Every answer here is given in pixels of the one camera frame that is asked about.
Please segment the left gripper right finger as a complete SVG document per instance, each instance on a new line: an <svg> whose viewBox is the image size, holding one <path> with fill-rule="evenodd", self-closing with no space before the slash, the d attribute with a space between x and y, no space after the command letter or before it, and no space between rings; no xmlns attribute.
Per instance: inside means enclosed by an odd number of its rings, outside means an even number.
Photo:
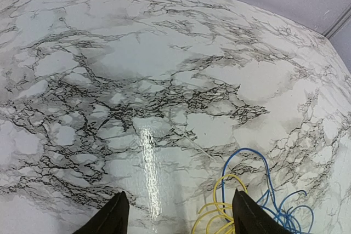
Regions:
<svg viewBox="0 0 351 234"><path fill-rule="evenodd" d="M232 211L236 234L287 233L245 191L235 190Z"/></svg>

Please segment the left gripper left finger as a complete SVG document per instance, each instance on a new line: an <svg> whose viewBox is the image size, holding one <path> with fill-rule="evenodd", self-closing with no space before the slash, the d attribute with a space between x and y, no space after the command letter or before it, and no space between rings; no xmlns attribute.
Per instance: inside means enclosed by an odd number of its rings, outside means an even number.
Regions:
<svg viewBox="0 0 351 234"><path fill-rule="evenodd" d="M120 234L127 233L129 202L124 191L110 199L85 225L80 234Z"/></svg>

